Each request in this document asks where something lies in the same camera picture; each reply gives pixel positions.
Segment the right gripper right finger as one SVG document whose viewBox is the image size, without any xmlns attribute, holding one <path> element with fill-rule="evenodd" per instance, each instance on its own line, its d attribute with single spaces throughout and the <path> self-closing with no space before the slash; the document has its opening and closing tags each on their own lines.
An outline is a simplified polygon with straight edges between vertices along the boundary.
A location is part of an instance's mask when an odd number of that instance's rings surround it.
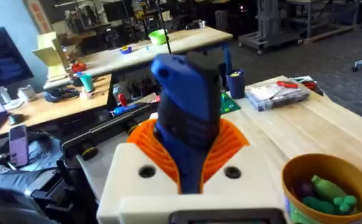
<svg viewBox="0 0 362 224">
<path fill-rule="evenodd" d="M 220 133 L 203 164 L 201 192 L 280 201 L 279 170 L 270 164 L 270 153 L 276 148 L 262 131 L 246 136 L 234 123 L 221 119 Z"/>
</svg>

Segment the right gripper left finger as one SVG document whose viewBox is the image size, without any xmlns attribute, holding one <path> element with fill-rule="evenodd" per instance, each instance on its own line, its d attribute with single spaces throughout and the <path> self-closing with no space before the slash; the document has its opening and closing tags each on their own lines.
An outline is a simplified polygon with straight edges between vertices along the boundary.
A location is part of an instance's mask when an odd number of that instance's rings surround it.
<svg viewBox="0 0 362 224">
<path fill-rule="evenodd" d="M 153 134 L 156 123 L 142 122 L 116 147 L 98 206 L 99 223 L 168 223 L 179 171 Z"/>
</svg>

